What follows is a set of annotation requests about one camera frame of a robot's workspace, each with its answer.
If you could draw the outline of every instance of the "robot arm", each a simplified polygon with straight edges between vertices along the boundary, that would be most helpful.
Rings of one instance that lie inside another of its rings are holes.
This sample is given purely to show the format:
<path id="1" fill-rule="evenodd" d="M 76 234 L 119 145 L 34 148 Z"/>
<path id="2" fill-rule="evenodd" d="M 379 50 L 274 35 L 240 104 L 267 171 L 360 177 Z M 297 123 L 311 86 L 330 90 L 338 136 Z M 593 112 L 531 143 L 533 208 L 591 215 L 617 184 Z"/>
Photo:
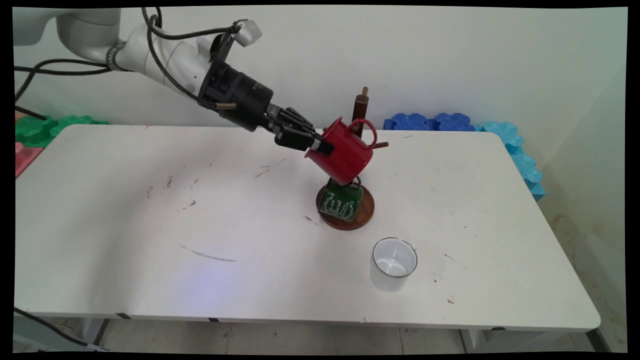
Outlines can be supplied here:
<path id="1" fill-rule="evenodd" d="M 42 37 L 47 21 L 56 18 L 58 36 L 74 54 L 106 63 L 112 70 L 139 72 L 181 95 L 184 90 L 197 103 L 249 131 L 258 126 L 275 135 L 278 145 L 324 154 L 333 145 L 292 108 L 271 104 L 273 91 L 226 63 L 234 42 L 243 47 L 262 35 L 251 20 L 236 21 L 232 31 L 196 39 L 196 46 L 151 33 L 157 59 L 182 88 L 175 86 L 150 54 L 147 24 L 140 24 L 126 42 L 119 39 L 120 9 L 13 8 L 13 43 L 31 45 Z"/>

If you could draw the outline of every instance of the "red mug handle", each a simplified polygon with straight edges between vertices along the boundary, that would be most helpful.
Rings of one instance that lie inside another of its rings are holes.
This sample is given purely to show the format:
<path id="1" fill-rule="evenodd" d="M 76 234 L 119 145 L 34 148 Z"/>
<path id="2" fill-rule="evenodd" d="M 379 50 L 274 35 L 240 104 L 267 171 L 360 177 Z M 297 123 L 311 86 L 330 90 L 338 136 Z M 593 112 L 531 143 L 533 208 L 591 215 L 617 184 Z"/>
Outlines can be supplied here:
<path id="1" fill-rule="evenodd" d="M 373 149 L 373 147 L 376 146 L 376 142 L 378 142 L 378 133 L 376 132 L 376 128 L 373 127 L 373 125 L 367 119 L 355 119 L 354 121 L 352 121 L 352 123 L 349 124 L 349 126 L 347 126 L 347 131 L 351 131 L 352 127 L 358 125 L 361 122 L 367 124 L 367 126 L 369 126 L 369 128 L 373 132 L 373 142 L 367 147 L 367 149 Z"/>

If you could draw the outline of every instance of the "blue foam block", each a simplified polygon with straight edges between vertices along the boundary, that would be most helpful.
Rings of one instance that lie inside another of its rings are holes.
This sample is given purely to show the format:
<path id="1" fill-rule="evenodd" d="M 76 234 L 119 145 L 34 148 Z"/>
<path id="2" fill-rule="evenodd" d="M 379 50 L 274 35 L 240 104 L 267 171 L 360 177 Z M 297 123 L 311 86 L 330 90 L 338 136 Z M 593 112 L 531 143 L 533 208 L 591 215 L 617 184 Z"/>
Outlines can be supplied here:
<path id="1" fill-rule="evenodd" d="M 536 160 L 526 155 L 521 147 L 511 154 L 511 159 L 529 189 L 534 188 L 542 180 L 542 173 L 536 169 Z"/>
<path id="2" fill-rule="evenodd" d="M 518 128 L 509 122 L 489 121 L 481 131 L 498 135 L 510 154 L 513 154 L 524 143 L 524 140 L 518 135 Z"/>
<path id="3" fill-rule="evenodd" d="M 435 120 L 440 123 L 440 131 L 475 131 L 474 127 L 469 125 L 469 117 L 461 113 L 440 113 Z"/>
<path id="4" fill-rule="evenodd" d="M 536 184 L 536 186 L 530 188 L 529 190 L 531 191 L 531 195 L 533 195 L 533 198 L 536 199 L 536 202 L 540 201 L 540 199 L 542 199 L 542 197 L 547 194 L 545 192 L 545 189 L 542 187 L 542 184 L 540 183 Z"/>
<path id="5" fill-rule="evenodd" d="M 394 121 L 391 119 L 385 119 L 385 123 L 382 126 L 382 130 L 393 130 L 394 129 Z"/>
<path id="6" fill-rule="evenodd" d="M 412 113 L 405 115 L 403 113 L 395 114 L 391 119 L 385 119 L 384 130 L 438 130 L 438 122 L 433 119 Z"/>

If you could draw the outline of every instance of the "light blue foam block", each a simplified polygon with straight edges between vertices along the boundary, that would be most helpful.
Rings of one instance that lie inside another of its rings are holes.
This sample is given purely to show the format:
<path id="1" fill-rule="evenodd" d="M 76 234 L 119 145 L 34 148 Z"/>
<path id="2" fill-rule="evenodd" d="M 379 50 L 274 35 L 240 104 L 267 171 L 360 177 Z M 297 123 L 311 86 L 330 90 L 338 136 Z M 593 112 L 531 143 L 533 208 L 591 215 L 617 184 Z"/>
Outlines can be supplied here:
<path id="1" fill-rule="evenodd" d="M 513 154 L 524 143 L 524 139 L 518 135 L 518 128 L 510 122 L 489 121 L 481 131 L 498 135 L 510 154 Z"/>
<path id="2" fill-rule="evenodd" d="M 540 183 L 536 184 L 529 190 L 531 191 L 531 195 L 533 195 L 533 198 L 536 199 L 536 202 L 540 201 L 540 199 L 542 199 L 542 197 L 547 194 L 545 192 L 545 189 L 542 187 L 542 184 Z"/>
<path id="3" fill-rule="evenodd" d="M 524 179 L 529 189 L 542 180 L 542 173 L 536 169 L 536 160 L 526 155 L 521 147 L 511 154 L 511 159 L 513 159 L 513 163 L 518 168 L 522 179 Z"/>

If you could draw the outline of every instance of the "wooden mug stand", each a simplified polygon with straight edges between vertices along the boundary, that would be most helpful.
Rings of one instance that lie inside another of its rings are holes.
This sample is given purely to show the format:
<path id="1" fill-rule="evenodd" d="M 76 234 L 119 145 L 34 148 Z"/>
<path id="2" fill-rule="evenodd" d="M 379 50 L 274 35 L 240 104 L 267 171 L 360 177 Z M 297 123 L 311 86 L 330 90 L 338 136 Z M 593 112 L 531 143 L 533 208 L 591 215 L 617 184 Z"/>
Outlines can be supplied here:
<path id="1" fill-rule="evenodd" d="M 351 118 L 351 122 L 353 122 L 356 119 L 366 118 L 367 106 L 369 105 L 369 97 L 367 96 L 368 90 L 369 89 L 365 86 L 362 89 L 362 94 L 356 96 L 356 101 L 353 105 L 353 116 Z M 356 134 L 357 137 L 359 138 L 362 137 L 362 126 L 363 124 L 357 124 L 356 126 L 351 128 L 351 131 L 354 134 Z M 376 146 L 374 146 L 374 149 L 379 149 L 380 147 L 387 147 L 387 146 L 389 146 L 388 142 L 382 142 L 382 143 L 376 144 Z M 320 191 L 318 191 L 318 194 L 316 195 L 316 208 L 320 206 L 320 200 L 322 199 L 324 188 L 326 188 L 326 185 L 323 186 L 320 189 Z M 364 190 L 364 194 L 362 195 L 362 200 L 360 201 L 360 207 L 358 208 L 358 212 L 356 213 L 356 217 L 355 219 L 353 219 L 353 221 L 347 222 L 342 219 L 339 219 L 318 211 L 318 213 L 320 214 L 320 217 L 324 220 L 324 222 L 327 223 L 327 225 L 338 230 L 348 231 L 348 230 L 355 230 L 363 227 L 364 225 L 366 225 L 366 223 L 369 222 L 369 220 L 373 216 L 373 212 L 376 209 L 376 202 L 374 201 L 373 195 L 371 195 L 371 192 L 365 186 L 362 186 L 362 189 Z"/>

